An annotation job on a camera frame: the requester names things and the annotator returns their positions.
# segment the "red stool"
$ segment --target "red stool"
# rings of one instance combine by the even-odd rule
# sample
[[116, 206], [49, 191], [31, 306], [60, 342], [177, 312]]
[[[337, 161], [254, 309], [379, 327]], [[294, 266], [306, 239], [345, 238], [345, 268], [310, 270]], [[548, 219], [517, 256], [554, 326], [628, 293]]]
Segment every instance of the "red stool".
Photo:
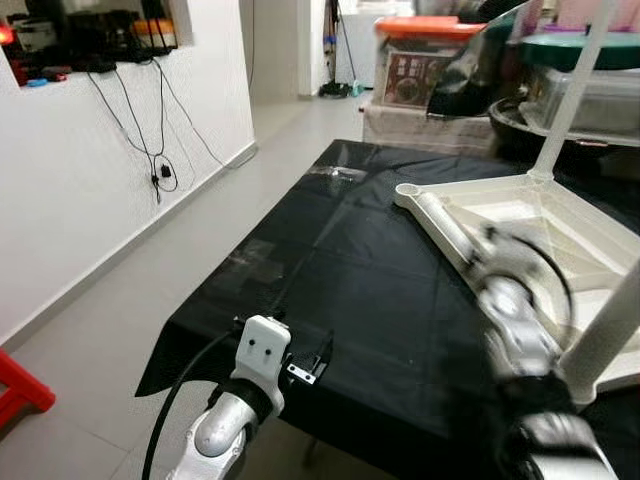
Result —
[[7, 386], [4, 394], [0, 395], [0, 428], [29, 404], [46, 412], [56, 401], [49, 387], [36, 380], [1, 349], [0, 383]]

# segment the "baseboard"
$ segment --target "baseboard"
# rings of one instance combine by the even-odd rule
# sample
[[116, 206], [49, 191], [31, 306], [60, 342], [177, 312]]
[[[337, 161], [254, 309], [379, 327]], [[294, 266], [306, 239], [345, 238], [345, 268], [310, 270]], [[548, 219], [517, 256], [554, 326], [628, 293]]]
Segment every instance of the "baseboard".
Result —
[[69, 306], [74, 300], [85, 293], [95, 283], [100, 280], [106, 273], [111, 271], [116, 265], [124, 260], [138, 245], [153, 235], [159, 228], [166, 225], [173, 217], [175, 217], [186, 206], [193, 202], [204, 190], [214, 185], [222, 176], [229, 171], [239, 168], [249, 160], [258, 151], [255, 142], [252, 142], [246, 148], [241, 150], [233, 159], [227, 163], [227, 168], [221, 168], [216, 172], [203, 179], [196, 184], [194, 188], [185, 194], [180, 200], [169, 207], [160, 217], [151, 220], [148, 224], [140, 228], [131, 237], [125, 240], [121, 245], [109, 252], [96, 265], [89, 268], [83, 275], [73, 281], [70, 285], [63, 288], [62, 291], [45, 304], [40, 310], [26, 319], [22, 325], [18, 326], [11, 332], [2, 342], [1, 347], [11, 353], [22, 346], [30, 337], [38, 330], [45, 326], [57, 314]]

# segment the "red light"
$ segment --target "red light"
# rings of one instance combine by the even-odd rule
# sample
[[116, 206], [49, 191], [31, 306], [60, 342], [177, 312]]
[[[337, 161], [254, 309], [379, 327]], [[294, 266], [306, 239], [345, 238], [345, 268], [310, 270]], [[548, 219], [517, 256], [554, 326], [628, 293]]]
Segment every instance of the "red light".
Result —
[[9, 45], [14, 41], [13, 30], [0, 26], [0, 45]]

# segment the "tiled floor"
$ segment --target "tiled floor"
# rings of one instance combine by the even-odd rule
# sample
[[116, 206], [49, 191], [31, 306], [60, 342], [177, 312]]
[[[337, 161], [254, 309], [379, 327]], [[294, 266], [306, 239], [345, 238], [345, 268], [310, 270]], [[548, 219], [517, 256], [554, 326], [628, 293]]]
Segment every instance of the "tiled floor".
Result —
[[[202, 193], [14, 353], [58, 400], [0, 441], [0, 478], [140, 478], [166, 392], [142, 399], [133, 392], [162, 325], [333, 139], [361, 138], [362, 101], [257, 107], [256, 157]], [[165, 425], [154, 478], [175, 465], [186, 427], [210, 390], [205, 382], [183, 387]], [[241, 478], [388, 478], [326, 445], [320, 445], [313, 467], [304, 469], [309, 440], [271, 421], [252, 444]]]

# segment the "plastic storage box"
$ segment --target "plastic storage box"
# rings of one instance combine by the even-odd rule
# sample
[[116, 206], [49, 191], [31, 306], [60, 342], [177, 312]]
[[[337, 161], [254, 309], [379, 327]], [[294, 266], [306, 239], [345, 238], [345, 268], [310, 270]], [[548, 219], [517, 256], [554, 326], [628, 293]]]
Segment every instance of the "plastic storage box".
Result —
[[388, 17], [375, 28], [373, 104], [424, 108], [444, 68], [484, 25], [459, 23], [458, 17]]
[[[521, 108], [527, 123], [546, 130], [551, 127], [571, 78], [571, 73], [536, 68], [528, 102]], [[589, 137], [593, 134], [629, 137], [636, 141], [640, 132], [640, 70], [594, 71], [571, 132]]]

